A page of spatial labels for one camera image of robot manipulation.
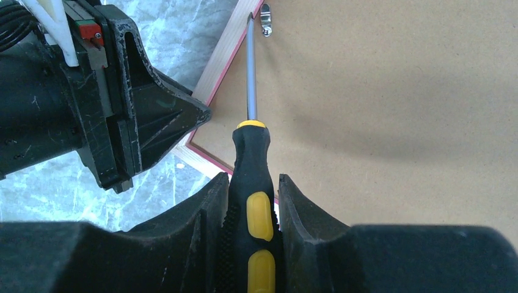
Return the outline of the pink wooden photo frame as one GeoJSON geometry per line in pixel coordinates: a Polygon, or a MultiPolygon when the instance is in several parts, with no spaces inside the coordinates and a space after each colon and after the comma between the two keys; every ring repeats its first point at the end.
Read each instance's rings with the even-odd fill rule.
{"type": "Polygon", "coordinates": [[[255,30],[274,180],[348,223],[517,243],[516,1],[271,1],[255,30]]]}

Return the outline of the yellow black screwdriver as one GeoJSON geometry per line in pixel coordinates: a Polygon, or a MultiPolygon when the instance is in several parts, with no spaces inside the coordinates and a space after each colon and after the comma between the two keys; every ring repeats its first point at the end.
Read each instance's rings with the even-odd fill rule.
{"type": "Polygon", "coordinates": [[[255,18],[246,26],[247,118],[233,131],[235,166],[217,254],[215,292],[281,292],[282,234],[267,156],[269,129],[258,118],[255,18]]]}

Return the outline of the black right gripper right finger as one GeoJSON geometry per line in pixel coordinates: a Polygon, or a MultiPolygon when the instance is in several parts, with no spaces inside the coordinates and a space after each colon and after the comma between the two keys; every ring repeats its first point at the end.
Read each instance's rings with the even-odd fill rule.
{"type": "Polygon", "coordinates": [[[347,226],[279,178],[288,292],[516,292],[517,253],[466,225],[347,226]]]}

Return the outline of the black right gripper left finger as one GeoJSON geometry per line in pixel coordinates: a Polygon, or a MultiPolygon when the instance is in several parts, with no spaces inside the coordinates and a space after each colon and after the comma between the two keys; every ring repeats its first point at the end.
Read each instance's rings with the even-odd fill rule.
{"type": "Polygon", "coordinates": [[[228,175],[127,232],[1,224],[2,292],[213,292],[228,175]]]}

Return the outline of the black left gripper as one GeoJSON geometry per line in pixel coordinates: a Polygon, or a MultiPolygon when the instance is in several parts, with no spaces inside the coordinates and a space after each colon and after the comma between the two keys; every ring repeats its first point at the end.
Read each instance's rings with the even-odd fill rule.
{"type": "Polygon", "coordinates": [[[1,179],[76,151],[121,193],[211,111],[151,64],[136,23],[119,8],[63,7],[75,67],[21,1],[1,2],[1,179]]]}

